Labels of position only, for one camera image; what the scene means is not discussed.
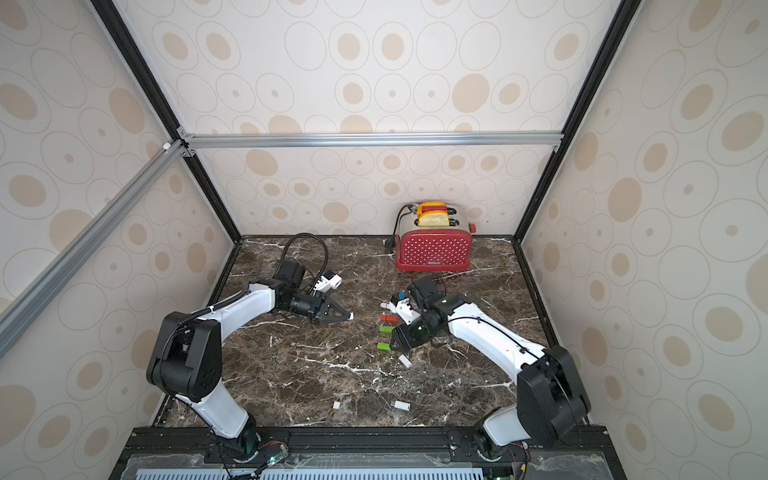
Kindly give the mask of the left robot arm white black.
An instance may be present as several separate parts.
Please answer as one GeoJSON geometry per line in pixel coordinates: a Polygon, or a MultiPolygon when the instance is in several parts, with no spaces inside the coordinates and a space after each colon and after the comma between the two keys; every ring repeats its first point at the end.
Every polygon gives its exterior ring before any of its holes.
{"type": "Polygon", "coordinates": [[[222,380],[227,337],[267,313],[295,314],[320,325],[353,318],[330,297],[342,282],[338,274],[327,270],[304,289],[304,273],[300,263],[282,260],[272,277],[259,278],[196,312],[171,312],[161,323],[147,381],[191,407],[237,462],[256,457],[261,436],[253,416],[234,400],[222,380]]]}

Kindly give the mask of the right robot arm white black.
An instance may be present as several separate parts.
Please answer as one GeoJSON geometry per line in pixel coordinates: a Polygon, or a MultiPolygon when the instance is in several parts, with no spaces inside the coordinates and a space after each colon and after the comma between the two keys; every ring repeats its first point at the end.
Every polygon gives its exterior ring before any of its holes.
{"type": "Polygon", "coordinates": [[[447,332],[468,343],[503,370],[516,387],[516,403],[478,424],[474,444],[485,460],[502,449],[532,441],[551,447],[591,410],[574,359],[561,346],[546,348],[512,332],[464,294],[442,292],[429,276],[391,296],[381,307],[398,317],[390,347],[407,354],[447,332]]]}

